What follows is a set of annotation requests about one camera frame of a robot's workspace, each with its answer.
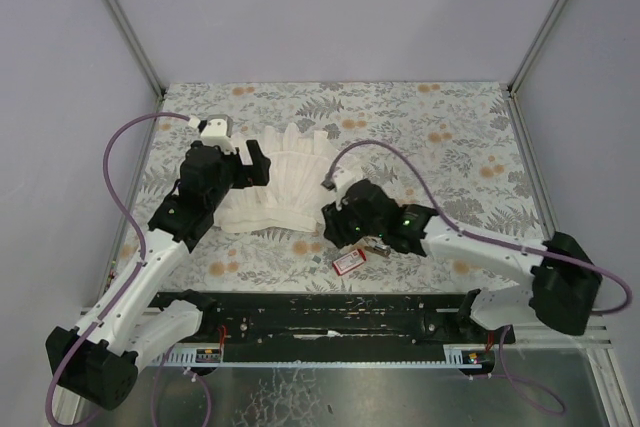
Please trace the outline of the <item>brown small stapler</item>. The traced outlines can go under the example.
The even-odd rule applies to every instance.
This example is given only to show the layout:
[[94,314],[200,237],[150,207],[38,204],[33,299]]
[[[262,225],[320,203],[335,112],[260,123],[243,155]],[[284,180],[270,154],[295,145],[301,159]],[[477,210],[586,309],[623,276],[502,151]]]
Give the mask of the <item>brown small stapler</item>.
[[364,249],[367,252],[370,252],[372,254],[385,257],[385,258],[388,258],[391,254],[391,248],[388,245],[377,241],[376,239],[365,239]]

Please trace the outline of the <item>red white staples box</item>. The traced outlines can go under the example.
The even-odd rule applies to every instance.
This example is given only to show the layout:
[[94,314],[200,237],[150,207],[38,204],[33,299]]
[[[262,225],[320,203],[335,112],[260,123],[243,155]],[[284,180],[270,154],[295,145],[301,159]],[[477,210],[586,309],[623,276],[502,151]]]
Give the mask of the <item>red white staples box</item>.
[[361,249],[352,250],[332,262],[334,271],[343,276],[366,263],[366,256]]

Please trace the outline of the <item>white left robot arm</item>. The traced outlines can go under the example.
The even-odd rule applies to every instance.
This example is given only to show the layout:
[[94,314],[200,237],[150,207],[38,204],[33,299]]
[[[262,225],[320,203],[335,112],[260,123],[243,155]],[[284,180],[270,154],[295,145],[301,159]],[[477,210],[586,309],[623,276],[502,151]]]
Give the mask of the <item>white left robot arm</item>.
[[56,327],[45,341],[55,386],[105,409],[117,408],[141,370],[176,342],[196,334],[207,320],[210,302],[188,292],[154,320],[137,321],[164,279],[195,249],[214,224],[214,213],[232,189],[264,187],[271,161],[249,140],[250,164],[240,151],[191,144],[173,190],[164,197],[143,233],[132,260],[97,304],[73,328]]

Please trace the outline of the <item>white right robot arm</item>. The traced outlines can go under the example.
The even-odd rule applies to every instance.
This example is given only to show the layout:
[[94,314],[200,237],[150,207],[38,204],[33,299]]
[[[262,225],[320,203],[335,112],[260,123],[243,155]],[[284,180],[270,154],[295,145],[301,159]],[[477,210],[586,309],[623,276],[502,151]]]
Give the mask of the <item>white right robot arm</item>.
[[367,179],[322,185],[335,196],[322,215],[324,236],[336,247],[372,238],[399,254],[470,263],[513,283],[474,294],[469,317],[475,324],[496,330],[539,321],[561,334],[584,334],[602,276],[572,237],[535,241],[492,233],[430,207],[399,205]]

